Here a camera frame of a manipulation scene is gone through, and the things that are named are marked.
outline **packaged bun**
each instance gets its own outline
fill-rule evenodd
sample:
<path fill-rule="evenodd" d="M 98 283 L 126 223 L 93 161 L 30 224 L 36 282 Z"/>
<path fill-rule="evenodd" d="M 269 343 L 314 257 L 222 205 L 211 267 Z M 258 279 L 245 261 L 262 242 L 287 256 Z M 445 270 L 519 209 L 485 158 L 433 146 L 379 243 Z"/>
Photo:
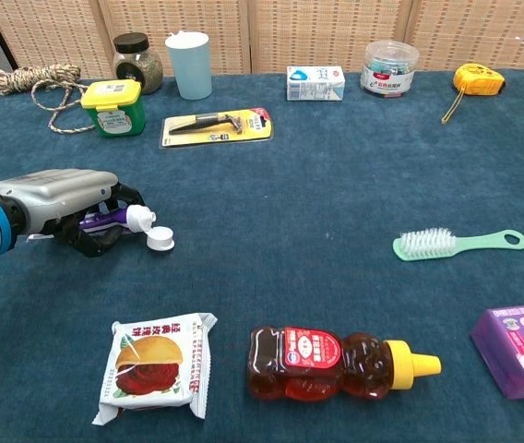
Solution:
<path fill-rule="evenodd" d="M 189 404 L 199 418 L 207 411 L 212 314 L 188 314 L 139 323 L 113 323 L 99 403 L 92 422 L 106 425 L 121 409 Z"/>

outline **light blue cup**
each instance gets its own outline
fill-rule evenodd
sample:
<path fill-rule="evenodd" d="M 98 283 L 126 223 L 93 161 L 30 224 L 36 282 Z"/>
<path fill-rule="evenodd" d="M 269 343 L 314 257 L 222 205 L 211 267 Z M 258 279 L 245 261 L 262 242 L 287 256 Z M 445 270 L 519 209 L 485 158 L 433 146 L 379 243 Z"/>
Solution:
<path fill-rule="evenodd" d="M 208 35 L 180 31 L 166 39 L 166 47 L 180 96 L 186 100 L 208 97 L 213 91 Z"/>

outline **yellow cap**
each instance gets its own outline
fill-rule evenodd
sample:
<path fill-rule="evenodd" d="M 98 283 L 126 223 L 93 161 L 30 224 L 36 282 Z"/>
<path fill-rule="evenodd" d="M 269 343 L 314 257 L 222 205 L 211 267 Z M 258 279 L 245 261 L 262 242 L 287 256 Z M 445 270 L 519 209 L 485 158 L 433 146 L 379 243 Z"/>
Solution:
<path fill-rule="evenodd" d="M 116 111 L 118 106 L 134 104 L 141 93 L 141 83 L 138 81 L 107 80 L 95 81 L 81 98 L 81 107 L 93 109 L 99 113 Z"/>
<path fill-rule="evenodd" d="M 411 389 L 415 377 L 440 374 L 440 360 L 434 355 L 411 353 L 408 343 L 401 340 L 385 340 L 393 357 L 392 389 Z"/>

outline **purple box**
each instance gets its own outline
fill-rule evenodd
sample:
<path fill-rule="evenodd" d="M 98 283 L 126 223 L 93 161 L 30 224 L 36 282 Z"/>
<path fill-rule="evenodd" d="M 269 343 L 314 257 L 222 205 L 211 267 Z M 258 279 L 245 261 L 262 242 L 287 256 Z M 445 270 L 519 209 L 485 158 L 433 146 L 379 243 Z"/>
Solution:
<path fill-rule="evenodd" d="M 502 392 L 524 399 L 524 306 L 488 309 L 471 338 Z"/>

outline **small carton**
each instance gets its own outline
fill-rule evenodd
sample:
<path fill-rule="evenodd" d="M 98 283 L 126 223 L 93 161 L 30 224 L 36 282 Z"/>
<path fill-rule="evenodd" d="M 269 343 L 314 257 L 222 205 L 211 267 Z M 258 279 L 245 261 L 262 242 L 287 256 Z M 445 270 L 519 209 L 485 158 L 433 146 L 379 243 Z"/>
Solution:
<path fill-rule="evenodd" d="M 471 338 L 502 392 L 524 399 L 524 306 L 488 309 Z"/>
<path fill-rule="evenodd" d="M 340 101 L 345 81 L 340 66 L 288 66 L 287 100 Z"/>

